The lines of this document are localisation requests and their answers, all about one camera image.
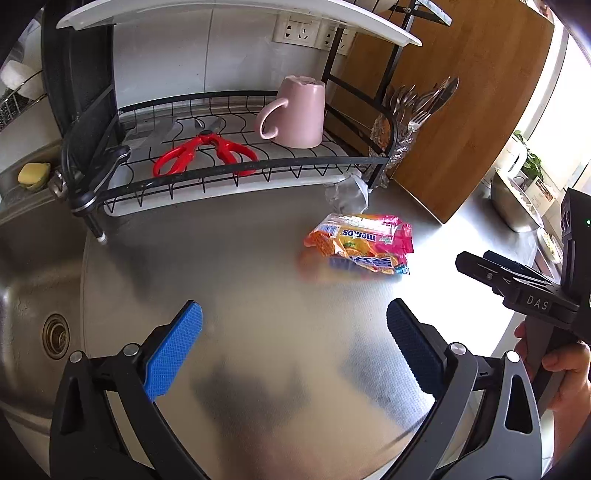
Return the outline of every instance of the yellow sponge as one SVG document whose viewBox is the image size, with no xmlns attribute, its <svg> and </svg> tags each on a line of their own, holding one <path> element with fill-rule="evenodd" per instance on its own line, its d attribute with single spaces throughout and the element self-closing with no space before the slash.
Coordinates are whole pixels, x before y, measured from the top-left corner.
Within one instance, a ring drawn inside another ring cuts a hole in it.
<svg viewBox="0 0 591 480">
<path fill-rule="evenodd" d="M 18 174 L 18 182 L 27 190 L 38 190 L 47 182 L 50 170 L 49 163 L 27 163 Z"/>
</svg>

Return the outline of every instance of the wall socket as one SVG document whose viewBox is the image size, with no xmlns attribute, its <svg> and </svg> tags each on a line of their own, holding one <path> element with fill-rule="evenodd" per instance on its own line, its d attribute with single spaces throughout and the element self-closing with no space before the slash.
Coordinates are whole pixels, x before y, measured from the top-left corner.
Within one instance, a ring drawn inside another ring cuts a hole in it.
<svg viewBox="0 0 591 480">
<path fill-rule="evenodd" d="M 321 50 L 330 50 L 333 44 L 333 40 L 335 39 L 337 26 L 338 24 L 334 22 L 323 20 L 318 30 L 318 36 L 316 37 L 314 48 L 319 48 Z M 337 50 L 337 53 L 340 53 L 341 55 L 348 55 L 349 51 L 351 50 L 351 46 L 353 45 L 354 39 L 355 29 L 345 28 L 343 36 L 340 39 L 339 49 Z"/>
<path fill-rule="evenodd" d="M 318 38 L 320 20 L 309 15 L 279 14 L 273 32 L 273 41 L 303 47 L 314 47 Z"/>
</svg>

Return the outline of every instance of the wooden cutting board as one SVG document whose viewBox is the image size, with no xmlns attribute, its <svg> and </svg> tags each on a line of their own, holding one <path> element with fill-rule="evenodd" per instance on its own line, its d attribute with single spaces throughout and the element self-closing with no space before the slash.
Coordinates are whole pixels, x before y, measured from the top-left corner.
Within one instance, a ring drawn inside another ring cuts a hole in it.
<svg viewBox="0 0 591 480">
<path fill-rule="evenodd" d="M 554 26 L 519 0 L 437 0 L 451 27 L 416 18 L 411 32 L 422 47 L 402 51 L 392 84 L 430 90 L 460 77 L 450 102 L 429 119 L 395 179 L 441 222 L 478 185 L 525 111 L 550 48 Z M 400 25 L 401 14 L 391 21 Z M 358 34 L 339 76 L 373 96 L 392 44 Z M 371 129 L 376 110 L 338 88 L 332 105 Z M 346 127 L 329 129 L 366 153 Z"/>
</svg>

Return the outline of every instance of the pink mug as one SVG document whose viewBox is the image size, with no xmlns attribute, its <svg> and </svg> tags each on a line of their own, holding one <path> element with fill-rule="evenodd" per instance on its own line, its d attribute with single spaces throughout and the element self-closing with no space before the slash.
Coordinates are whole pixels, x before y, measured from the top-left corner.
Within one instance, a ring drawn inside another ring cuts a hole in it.
<svg viewBox="0 0 591 480">
<path fill-rule="evenodd" d="M 322 142 L 326 85 L 311 77 L 289 75 L 277 100 L 256 116 L 255 132 L 284 147 L 314 148 Z"/>
</svg>

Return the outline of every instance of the candy wrapper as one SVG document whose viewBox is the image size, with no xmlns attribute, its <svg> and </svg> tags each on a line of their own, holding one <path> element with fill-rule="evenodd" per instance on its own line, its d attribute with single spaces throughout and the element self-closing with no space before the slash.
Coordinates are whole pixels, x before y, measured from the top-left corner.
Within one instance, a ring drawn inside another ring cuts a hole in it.
<svg viewBox="0 0 591 480">
<path fill-rule="evenodd" d="M 392 215 L 331 213 L 304 239 L 324 256 L 339 255 L 373 272 L 409 273 L 406 255 L 413 253 L 413 229 Z"/>
</svg>

